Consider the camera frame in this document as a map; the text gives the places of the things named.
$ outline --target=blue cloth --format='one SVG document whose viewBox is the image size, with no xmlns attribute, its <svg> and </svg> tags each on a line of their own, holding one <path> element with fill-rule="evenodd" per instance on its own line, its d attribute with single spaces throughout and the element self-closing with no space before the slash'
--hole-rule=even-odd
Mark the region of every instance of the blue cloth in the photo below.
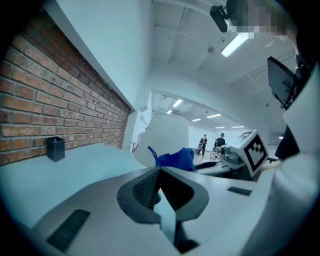
<svg viewBox="0 0 320 256">
<path fill-rule="evenodd" d="M 175 167 L 185 171 L 196 170 L 194 165 L 195 152 L 191 148 L 183 147 L 177 153 L 163 154 L 159 157 L 150 146 L 148 146 L 148 149 L 154 156 L 156 166 Z"/>
</svg>

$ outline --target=black rubber pad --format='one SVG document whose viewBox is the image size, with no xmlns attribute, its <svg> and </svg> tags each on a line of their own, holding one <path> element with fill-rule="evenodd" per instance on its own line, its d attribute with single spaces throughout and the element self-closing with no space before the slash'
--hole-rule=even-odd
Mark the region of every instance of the black rubber pad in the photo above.
<svg viewBox="0 0 320 256">
<path fill-rule="evenodd" d="M 47 242 L 58 250 L 65 252 L 89 215 L 90 212 L 88 211 L 75 210 L 47 239 Z"/>
<path fill-rule="evenodd" d="M 247 189 L 243 189 L 235 186 L 229 187 L 228 191 L 231 191 L 240 195 L 248 196 L 248 197 L 251 195 L 251 192 L 252 192 L 252 190 L 247 190 Z"/>
</svg>

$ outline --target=brick wall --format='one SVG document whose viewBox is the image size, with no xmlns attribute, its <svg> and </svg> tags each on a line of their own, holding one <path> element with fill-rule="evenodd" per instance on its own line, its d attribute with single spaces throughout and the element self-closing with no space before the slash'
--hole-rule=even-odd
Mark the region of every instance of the brick wall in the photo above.
<svg viewBox="0 0 320 256">
<path fill-rule="evenodd" d="M 17 34 L 0 66 L 0 165 L 104 142 L 122 147 L 130 108 L 45 11 Z"/>
</svg>

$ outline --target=ceiling light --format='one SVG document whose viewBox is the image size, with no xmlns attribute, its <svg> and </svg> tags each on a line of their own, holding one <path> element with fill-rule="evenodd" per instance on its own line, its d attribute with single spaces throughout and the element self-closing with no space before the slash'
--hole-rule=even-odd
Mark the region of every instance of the ceiling light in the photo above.
<svg viewBox="0 0 320 256">
<path fill-rule="evenodd" d="M 182 99 L 178 99 L 176 101 L 176 103 L 174 103 L 173 107 L 175 108 L 176 106 L 178 106 L 183 100 Z"/>
<path fill-rule="evenodd" d="M 214 114 L 214 115 L 209 115 L 206 118 L 215 118 L 215 117 L 220 117 L 221 114 Z"/>
<path fill-rule="evenodd" d="M 221 51 L 221 54 L 228 57 L 232 54 L 240 45 L 242 45 L 249 38 L 249 33 L 239 33 L 226 47 Z"/>
</svg>

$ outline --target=black box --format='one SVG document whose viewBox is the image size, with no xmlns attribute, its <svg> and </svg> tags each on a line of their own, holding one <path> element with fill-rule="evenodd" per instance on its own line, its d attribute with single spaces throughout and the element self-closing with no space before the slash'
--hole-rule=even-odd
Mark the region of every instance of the black box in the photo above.
<svg viewBox="0 0 320 256">
<path fill-rule="evenodd" d="M 59 137 L 46 139 L 47 156 L 52 161 L 58 162 L 65 158 L 65 140 Z"/>
</svg>

